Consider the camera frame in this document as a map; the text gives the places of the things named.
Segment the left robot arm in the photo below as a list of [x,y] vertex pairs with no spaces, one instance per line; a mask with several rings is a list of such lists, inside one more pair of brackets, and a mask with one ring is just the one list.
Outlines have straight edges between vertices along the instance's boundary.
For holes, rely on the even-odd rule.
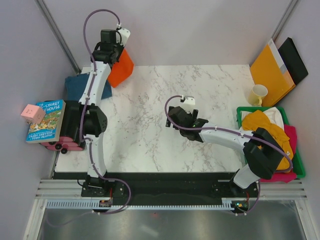
[[103,137],[108,119],[100,105],[107,78],[124,49],[119,30],[119,28],[101,30],[100,42],[93,51],[88,51],[91,59],[89,78],[78,101],[81,108],[79,136],[86,144],[88,155],[86,182],[93,184],[92,191],[99,197],[109,193],[110,185],[107,181],[113,181],[112,178],[106,177]]

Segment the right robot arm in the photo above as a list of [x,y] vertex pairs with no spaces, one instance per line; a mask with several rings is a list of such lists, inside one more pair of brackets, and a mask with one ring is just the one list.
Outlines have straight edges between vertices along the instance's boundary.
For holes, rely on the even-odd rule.
[[166,126],[173,125],[188,140],[218,144],[244,156],[246,164],[235,172],[229,184],[229,191],[235,197],[242,196],[252,183],[270,180],[284,157],[284,150],[264,128],[253,131],[221,128],[198,118],[196,109],[188,112],[180,106],[170,106],[165,114]]

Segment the orange t-shirt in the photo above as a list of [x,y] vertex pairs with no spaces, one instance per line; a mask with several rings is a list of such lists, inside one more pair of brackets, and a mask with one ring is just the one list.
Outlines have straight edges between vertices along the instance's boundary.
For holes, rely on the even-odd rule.
[[113,65],[110,75],[107,78],[110,86],[116,88],[129,78],[133,73],[134,66],[134,62],[124,48],[119,57],[119,61]]

